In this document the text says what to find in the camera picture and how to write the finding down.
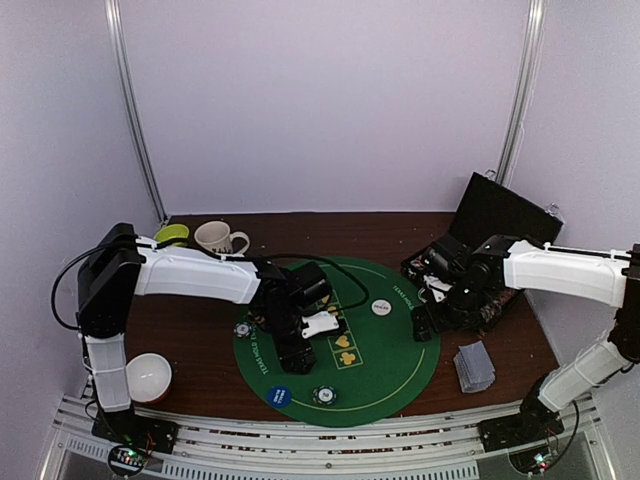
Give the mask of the playing card deck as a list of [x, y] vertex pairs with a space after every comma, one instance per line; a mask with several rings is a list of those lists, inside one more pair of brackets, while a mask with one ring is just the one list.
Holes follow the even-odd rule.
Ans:
[[460, 346], [453, 358], [463, 393], [479, 393], [496, 380], [495, 368], [482, 341]]

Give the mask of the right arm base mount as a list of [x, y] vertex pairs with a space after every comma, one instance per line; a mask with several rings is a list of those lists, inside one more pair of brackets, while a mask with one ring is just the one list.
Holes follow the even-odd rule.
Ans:
[[544, 440], [550, 433], [563, 433], [565, 428], [558, 415], [517, 413], [483, 420], [478, 430], [484, 450], [493, 452]]

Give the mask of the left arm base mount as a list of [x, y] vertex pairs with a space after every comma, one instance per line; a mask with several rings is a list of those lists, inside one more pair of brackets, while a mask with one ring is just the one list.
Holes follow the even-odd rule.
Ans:
[[134, 449], [171, 454], [178, 431], [177, 423], [140, 416], [133, 406], [119, 412], [105, 412], [99, 406], [91, 433]]

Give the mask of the poker chip stack front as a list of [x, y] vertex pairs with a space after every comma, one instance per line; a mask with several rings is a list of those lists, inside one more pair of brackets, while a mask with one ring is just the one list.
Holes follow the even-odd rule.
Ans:
[[312, 392], [312, 401], [319, 406], [333, 405], [337, 400], [337, 390], [329, 385], [320, 385]]

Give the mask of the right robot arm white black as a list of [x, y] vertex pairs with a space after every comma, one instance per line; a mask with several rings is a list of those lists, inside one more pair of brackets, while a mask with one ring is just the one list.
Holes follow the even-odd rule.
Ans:
[[435, 242], [418, 259], [415, 273], [448, 287], [441, 295], [428, 287], [413, 311], [418, 342], [447, 331], [485, 330], [521, 292], [536, 302], [548, 298], [551, 307], [539, 306], [538, 312], [557, 313], [577, 328], [571, 335], [544, 320], [553, 346], [566, 340], [575, 356], [532, 387], [512, 423], [519, 440], [535, 440], [572, 401], [639, 362], [637, 245], [597, 251], [494, 235], [474, 251]]

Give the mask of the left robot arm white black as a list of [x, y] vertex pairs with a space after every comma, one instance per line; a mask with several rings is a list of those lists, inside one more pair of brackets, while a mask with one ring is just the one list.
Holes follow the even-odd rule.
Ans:
[[134, 297], [181, 295], [247, 305], [273, 336], [283, 369], [306, 373], [315, 363], [311, 338], [337, 326], [330, 313], [308, 311], [329, 293], [315, 262], [287, 269], [268, 259], [157, 242], [128, 223], [114, 225], [79, 268], [76, 314], [106, 429], [123, 444], [144, 433], [142, 419], [131, 412], [126, 375], [124, 335]]

